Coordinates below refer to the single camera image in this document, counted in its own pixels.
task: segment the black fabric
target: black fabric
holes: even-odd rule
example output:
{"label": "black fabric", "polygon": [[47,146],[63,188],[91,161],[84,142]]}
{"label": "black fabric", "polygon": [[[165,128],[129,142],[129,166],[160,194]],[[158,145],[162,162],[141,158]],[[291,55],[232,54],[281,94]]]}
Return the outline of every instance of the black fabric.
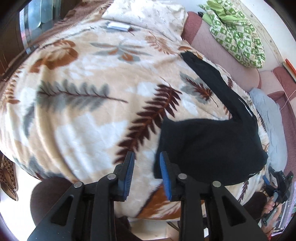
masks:
{"label": "black fabric", "polygon": [[217,180],[225,186],[246,181],[264,167],[268,157],[262,149],[256,116],[217,69],[191,52],[182,57],[227,107],[232,119],[174,122],[165,118],[155,157],[155,178],[162,178],[159,155],[166,151],[172,163],[197,181]]}
{"label": "black fabric", "polygon": [[263,192],[255,192],[250,200],[244,205],[245,210],[254,220],[259,220],[262,216],[267,197]]}
{"label": "black fabric", "polygon": [[[40,182],[31,195],[31,215],[35,225],[45,217],[52,206],[72,185],[65,178],[53,177]],[[126,217],[115,218],[116,238],[118,241],[142,241],[130,232],[130,225]]]}

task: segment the floor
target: floor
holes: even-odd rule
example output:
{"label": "floor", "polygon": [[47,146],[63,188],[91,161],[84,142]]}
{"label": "floor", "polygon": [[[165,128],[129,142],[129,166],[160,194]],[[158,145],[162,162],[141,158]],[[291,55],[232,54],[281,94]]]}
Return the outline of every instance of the floor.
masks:
{"label": "floor", "polygon": [[[253,12],[266,28],[277,45],[283,59],[288,58],[296,67],[296,42],[276,12],[263,0],[241,1],[249,8],[249,10],[251,10],[251,12]],[[197,5],[206,3],[206,0],[177,0],[177,2],[182,3],[187,11],[198,12],[201,9]],[[19,190],[17,192],[19,201],[12,201],[0,191],[0,213],[17,239],[19,241],[26,241],[35,228],[30,215],[29,197],[33,188],[39,181],[20,168],[17,168],[17,177],[19,180]],[[165,221],[140,220],[133,221],[131,225],[133,232],[144,240],[166,237]]]}

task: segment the light blue cloth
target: light blue cloth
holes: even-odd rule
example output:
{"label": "light blue cloth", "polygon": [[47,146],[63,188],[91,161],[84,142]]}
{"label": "light blue cloth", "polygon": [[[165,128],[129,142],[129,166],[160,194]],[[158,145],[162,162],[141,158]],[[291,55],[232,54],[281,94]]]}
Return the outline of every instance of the light blue cloth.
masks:
{"label": "light blue cloth", "polygon": [[269,98],[262,90],[252,89],[250,96],[264,121],[269,138],[267,165],[275,171],[284,171],[287,159],[287,144],[281,112],[278,104]]}

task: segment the pink sofa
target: pink sofa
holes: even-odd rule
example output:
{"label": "pink sofa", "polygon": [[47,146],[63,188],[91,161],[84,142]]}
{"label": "pink sofa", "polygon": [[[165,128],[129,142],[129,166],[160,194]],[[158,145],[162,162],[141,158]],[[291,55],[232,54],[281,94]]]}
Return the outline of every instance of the pink sofa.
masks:
{"label": "pink sofa", "polygon": [[245,91],[249,92],[252,88],[259,88],[278,103],[280,108],[284,106],[281,115],[288,150],[284,173],[288,174],[292,171],[296,174],[296,92],[291,95],[296,90],[296,83],[292,77],[284,67],[276,67],[276,60],[270,49],[265,51],[265,65],[270,66],[270,71],[259,72],[255,68],[241,65],[214,39],[209,31],[210,26],[198,14],[188,12],[188,15],[182,34],[183,39],[209,60],[222,66]]}

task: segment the metal pin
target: metal pin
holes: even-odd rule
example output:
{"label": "metal pin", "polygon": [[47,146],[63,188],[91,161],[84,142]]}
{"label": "metal pin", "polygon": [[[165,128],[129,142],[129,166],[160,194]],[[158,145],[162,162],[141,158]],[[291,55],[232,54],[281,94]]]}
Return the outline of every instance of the metal pin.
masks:
{"label": "metal pin", "polygon": [[114,173],[110,173],[110,174],[107,176],[107,178],[108,178],[109,180],[113,180],[113,179],[116,178],[116,175],[115,175]]}
{"label": "metal pin", "polygon": [[181,179],[181,180],[185,180],[187,178],[187,175],[185,173],[180,173],[178,175],[178,178]]}
{"label": "metal pin", "polygon": [[76,183],[74,183],[74,187],[75,188],[79,188],[81,186],[82,186],[82,182],[76,182]]}
{"label": "metal pin", "polygon": [[221,183],[219,181],[213,181],[213,186],[219,188],[221,187]]}

